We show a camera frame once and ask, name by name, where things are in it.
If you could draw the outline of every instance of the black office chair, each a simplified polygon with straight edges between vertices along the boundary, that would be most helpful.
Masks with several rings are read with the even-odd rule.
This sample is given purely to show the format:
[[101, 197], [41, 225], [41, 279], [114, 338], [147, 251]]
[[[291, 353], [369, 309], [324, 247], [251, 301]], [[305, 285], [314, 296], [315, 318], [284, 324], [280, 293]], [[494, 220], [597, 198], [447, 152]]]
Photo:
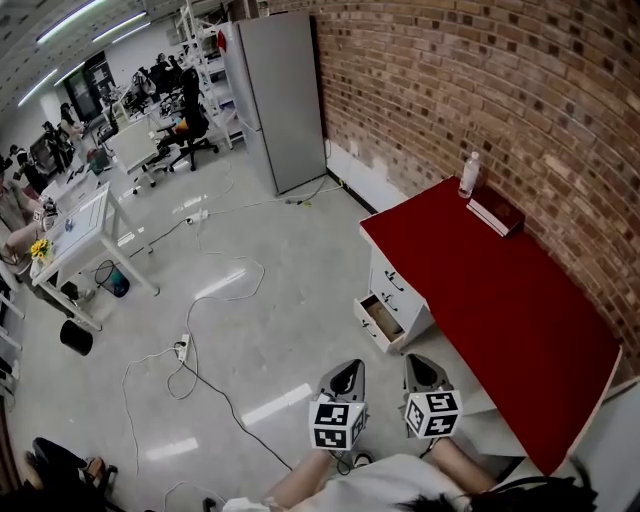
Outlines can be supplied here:
[[[96, 486], [84, 460], [43, 438], [33, 441], [33, 453], [27, 454], [27, 462], [38, 473], [47, 495], [61, 497], [60, 502], [68, 502], [69, 510], [124, 512], [106, 496], [111, 476], [118, 473], [115, 466], [106, 466], [102, 461], [106, 467]], [[83, 479], [79, 478], [78, 470], [82, 471]]]
[[183, 160], [187, 156], [191, 159], [191, 170], [196, 170], [195, 153], [196, 151], [212, 150], [218, 152], [218, 146], [211, 144], [205, 137], [209, 121], [204, 114], [204, 109], [198, 102], [200, 88], [198, 87], [198, 73], [195, 69], [190, 68], [180, 76], [180, 84], [182, 85], [182, 94], [184, 96], [184, 110], [182, 115], [187, 122], [188, 129], [184, 132], [176, 132], [173, 126], [161, 128], [159, 131], [166, 131], [167, 137], [158, 143], [158, 149], [168, 147], [172, 144], [180, 145], [180, 155], [169, 164], [169, 171], [173, 172], [173, 166]]

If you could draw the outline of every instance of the desk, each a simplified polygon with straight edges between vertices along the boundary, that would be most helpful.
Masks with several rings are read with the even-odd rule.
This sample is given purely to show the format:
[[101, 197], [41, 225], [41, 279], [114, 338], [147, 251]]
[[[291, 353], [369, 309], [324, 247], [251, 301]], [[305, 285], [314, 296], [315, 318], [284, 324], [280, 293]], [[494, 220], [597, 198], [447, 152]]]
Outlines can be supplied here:
[[[64, 227], [67, 218], [72, 219], [74, 224], [73, 229], [69, 232], [65, 231]], [[109, 251], [153, 295], [160, 293], [160, 289], [151, 284], [118, 247], [119, 219], [131, 233], [135, 236], [141, 236], [109, 190], [109, 183], [106, 183], [85, 202], [76, 206], [65, 217], [60, 218], [55, 226], [46, 233], [46, 238], [54, 244], [53, 261], [45, 266], [36, 260], [30, 269], [34, 285], [41, 286], [60, 304], [97, 330], [102, 330], [100, 323], [76, 307], [57, 287], [62, 286], [83, 270], [104, 249]], [[102, 244], [104, 248], [99, 248], [96, 251], [98, 243]], [[153, 252], [146, 241], [144, 246], [147, 248], [147, 252]], [[53, 286], [48, 280], [56, 272], [58, 273], [57, 283], [56, 286]]]
[[[388, 343], [403, 346], [435, 321], [532, 461], [550, 474], [599, 408], [620, 347], [535, 240], [525, 232], [496, 235], [467, 210], [458, 184], [450, 178], [362, 221], [374, 249], [369, 300], [403, 327]], [[366, 304], [357, 306], [372, 339], [384, 336], [364, 317]]]
[[85, 164], [82, 171], [75, 173], [73, 177], [62, 175], [62, 185], [53, 181], [42, 191], [41, 195], [50, 197], [61, 213], [70, 212], [74, 206], [98, 188], [98, 177]]
[[156, 143], [149, 137], [150, 126], [145, 119], [148, 119], [147, 116], [120, 130], [111, 137], [109, 144], [116, 154], [114, 161], [122, 172], [131, 174], [137, 169], [142, 169], [142, 176], [149, 180], [151, 187], [155, 187], [156, 182], [151, 178], [150, 171], [147, 172], [145, 165], [157, 158], [159, 153]]

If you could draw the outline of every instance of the brick wall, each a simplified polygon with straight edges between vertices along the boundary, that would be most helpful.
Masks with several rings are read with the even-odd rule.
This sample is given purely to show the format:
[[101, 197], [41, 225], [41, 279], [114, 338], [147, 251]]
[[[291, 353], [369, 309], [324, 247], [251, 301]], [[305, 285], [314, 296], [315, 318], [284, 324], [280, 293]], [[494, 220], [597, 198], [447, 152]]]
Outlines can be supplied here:
[[272, 0], [307, 9], [329, 138], [409, 195], [490, 183], [584, 290], [640, 375], [640, 9], [614, 0]]

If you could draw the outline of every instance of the marker cube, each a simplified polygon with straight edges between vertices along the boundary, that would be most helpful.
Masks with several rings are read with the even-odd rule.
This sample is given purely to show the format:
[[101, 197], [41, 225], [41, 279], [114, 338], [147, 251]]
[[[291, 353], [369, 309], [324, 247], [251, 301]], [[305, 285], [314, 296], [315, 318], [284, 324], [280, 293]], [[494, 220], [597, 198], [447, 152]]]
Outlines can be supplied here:
[[350, 450], [367, 420], [364, 402], [309, 402], [311, 446], [320, 450]]
[[416, 437], [450, 437], [462, 416], [460, 392], [410, 393], [404, 419]]

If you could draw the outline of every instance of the white drawer cabinet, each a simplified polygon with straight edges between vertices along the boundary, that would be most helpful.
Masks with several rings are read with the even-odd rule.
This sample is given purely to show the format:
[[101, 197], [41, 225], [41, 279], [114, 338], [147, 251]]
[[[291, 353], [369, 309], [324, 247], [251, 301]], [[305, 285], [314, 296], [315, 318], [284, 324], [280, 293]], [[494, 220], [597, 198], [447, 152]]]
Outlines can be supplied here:
[[433, 324], [425, 300], [375, 247], [369, 291], [370, 295], [354, 301], [354, 312], [363, 332], [383, 352], [400, 350]]
[[353, 312], [363, 332], [383, 352], [389, 352], [391, 349], [399, 350], [404, 346], [406, 340], [404, 329], [389, 315], [374, 294], [356, 299], [353, 303]]

